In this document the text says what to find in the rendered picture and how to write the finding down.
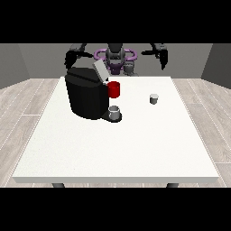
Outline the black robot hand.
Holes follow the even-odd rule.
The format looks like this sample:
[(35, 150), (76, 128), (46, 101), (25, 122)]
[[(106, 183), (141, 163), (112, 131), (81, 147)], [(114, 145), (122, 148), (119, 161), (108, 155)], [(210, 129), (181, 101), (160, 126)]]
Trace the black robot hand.
[(70, 69), (77, 59), (82, 57), (93, 58), (94, 55), (84, 51), (68, 51), (64, 62), (66, 69)]
[(160, 60), (162, 69), (164, 69), (168, 63), (168, 51), (167, 50), (143, 51), (142, 55), (154, 55), (157, 59)]

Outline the pale grey machine lid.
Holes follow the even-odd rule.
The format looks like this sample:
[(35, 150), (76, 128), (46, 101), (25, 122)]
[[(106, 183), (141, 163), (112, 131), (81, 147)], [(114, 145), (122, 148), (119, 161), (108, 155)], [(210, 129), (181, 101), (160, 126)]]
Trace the pale grey machine lid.
[(102, 60), (97, 60), (93, 63), (93, 67), (95, 68), (100, 80), (105, 82), (109, 77), (109, 73), (106, 69), (106, 66)]

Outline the black coffee machine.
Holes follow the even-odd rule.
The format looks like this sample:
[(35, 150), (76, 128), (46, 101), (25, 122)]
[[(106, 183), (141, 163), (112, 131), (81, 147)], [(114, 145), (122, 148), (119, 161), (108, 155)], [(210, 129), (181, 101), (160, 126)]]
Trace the black coffee machine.
[(65, 76), (71, 110), (85, 119), (105, 119), (111, 123), (122, 120), (109, 118), (109, 99), (107, 83), (100, 81), (97, 72), (89, 68), (70, 68)]

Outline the red pod holder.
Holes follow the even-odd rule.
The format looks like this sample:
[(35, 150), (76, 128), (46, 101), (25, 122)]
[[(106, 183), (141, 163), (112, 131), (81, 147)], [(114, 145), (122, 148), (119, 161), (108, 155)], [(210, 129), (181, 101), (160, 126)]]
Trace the red pod holder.
[(120, 96), (120, 83), (117, 81), (110, 81), (107, 84), (108, 96), (111, 98), (117, 98)]

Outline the small grey cup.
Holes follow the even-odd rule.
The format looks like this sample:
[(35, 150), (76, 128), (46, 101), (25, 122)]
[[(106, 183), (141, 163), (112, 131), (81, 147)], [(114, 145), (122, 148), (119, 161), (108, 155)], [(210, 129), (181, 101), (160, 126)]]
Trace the small grey cup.
[(108, 108), (109, 118), (116, 120), (120, 116), (120, 109), (118, 106), (111, 106)]

